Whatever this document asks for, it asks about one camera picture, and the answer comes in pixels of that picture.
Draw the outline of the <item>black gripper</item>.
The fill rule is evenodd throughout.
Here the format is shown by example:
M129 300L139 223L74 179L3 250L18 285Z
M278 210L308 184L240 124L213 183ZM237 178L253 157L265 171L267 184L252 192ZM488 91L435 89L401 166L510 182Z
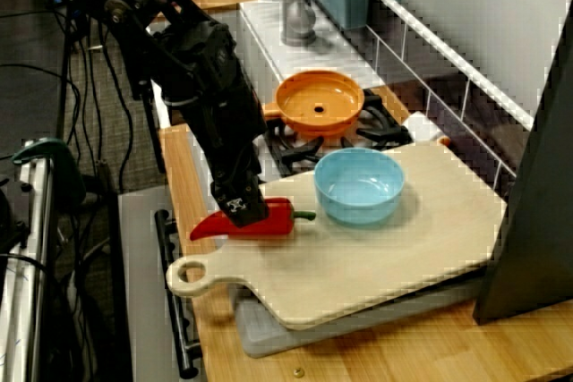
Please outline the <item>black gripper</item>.
M246 227L269 216L257 174L234 183L254 163L252 142L266 130L261 103L246 81L219 93L202 94L180 109L207 159L210 190L219 209L233 225Z

